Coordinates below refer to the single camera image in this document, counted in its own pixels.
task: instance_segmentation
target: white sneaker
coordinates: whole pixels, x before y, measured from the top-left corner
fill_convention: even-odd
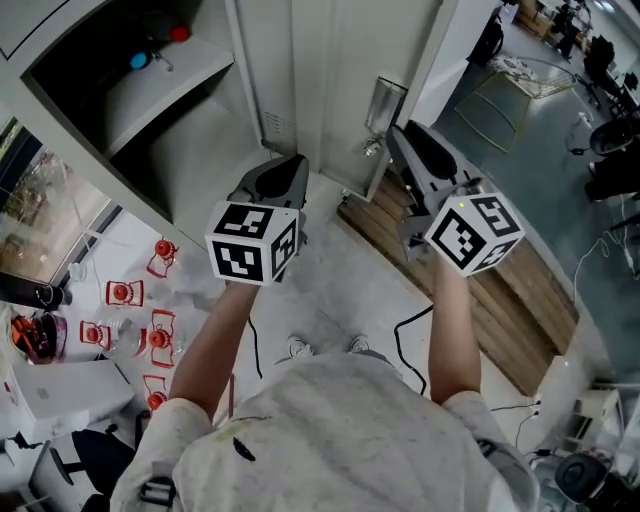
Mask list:
[[[308,343],[305,343],[302,338],[298,336],[289,336],[287,340],[289,345],[289,355],[292,358],[295,357],[310,357],[313,355],[313,348]]]
[[[351,340],[351,345],[349,346],[349,353],[357,354],[358,352],[364,352],[369,349],[369,340],[364,334],[358,334],[353,340]]]

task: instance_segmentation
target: forearm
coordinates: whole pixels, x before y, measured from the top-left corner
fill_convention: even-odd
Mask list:
[[[479,392],[481,366],[469,284],[440,255],[435,266],[429,380],[431,399],[442,404],[461,391]]]
[[[189,400],[213,418],[259,289],[242,283],[227,286],[178,364],[170,398]]]

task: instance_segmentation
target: blue-gray floor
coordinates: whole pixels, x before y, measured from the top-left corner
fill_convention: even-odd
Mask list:
[[[584,76],[577,49],[574,48],[576,55],[569,64],[520,27],[508,25],[504,32],[503,53],[544,59]],[[510,151],[505,154],[474,132],[455,111],[456,105],[486,76],[480,68],[470,69],[434,128],[490,176],[545,240],[566,274],[573,277],[581,256],[622,218],[619,198],[592,204],[584,193],[584,185],[589,181],[588,163],[597,157],[592,153],[573,156],[566,149],[565,138],[570,126],[579,112],[590,108],[584,88],[578,84],[573,90],[533,100]],[[518,98],[522,102],[522,95],[516,91],[513,99],[513,89],[501,90],[500,83],[497,87],[497,94],[494,89],[496,101],[509,103],[512,112],[522,109],[523,104],[518,104]],[[597,127],[605,119],[590,109]],[[504,120],[486,110],[481,102],[467,102],[463,112],[476,121],[483,132],[502,141],[509,138]],[[588,129],[580,127],[575,144],[588,146],[588,137]],[[627,202],[626,209],[628,216],[635,205]],[[629,229],[629,238],[636,230]],[[614,368],[619,375],[625,375],[640,369],[640,282],[631,277],[622,249],[614,246],[608,237],[606,240],[610,257],[605,258],[600,248],[596,248],[585,259],[580,268],[578,291],[601,331]],[[635,257],[635,246],[629,244],[629,249]]]

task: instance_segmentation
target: white cube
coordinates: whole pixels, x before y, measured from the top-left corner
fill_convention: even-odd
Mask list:
[[[477,194],[447,199],[425,235],[463,276],[491,268],[524,237],[504,195]]]
[[[298,252],[299,217],[292,208],[218,202],[205,235],[213,273],[271,284]]]

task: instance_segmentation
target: red bottle cap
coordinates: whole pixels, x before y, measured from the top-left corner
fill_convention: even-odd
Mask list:
[[[160,393],[160,391],[156,391],[155,393],[149,395],[149,398],[147,398],[147,405],[149,406],[149,409],[155,411],[166,401],[167,396],[164,393]]]
[[[156,242],[156,254],[161,258],[170,258],[175,250],[175,246],[169,240],[158,240]]]
[[[87,329],[87,339],[91,342],[96,342],[100,339],[100,331],[95,327],[89,327]]]
[[[184,43],[187,39],[189,39],[189,29],[184,25],[178,25],[177,27],[173,27],[169,31],[169,39],[176,43]]]
[[[117,284],[113,288],[113,295],[118,300],[126,300],[129,296],[129,286],[124,284]]]
[[[162,329],[155,330],[149,335],[149,343],[155,348],[164,348],[169,344],[169,341],[169,333]]]

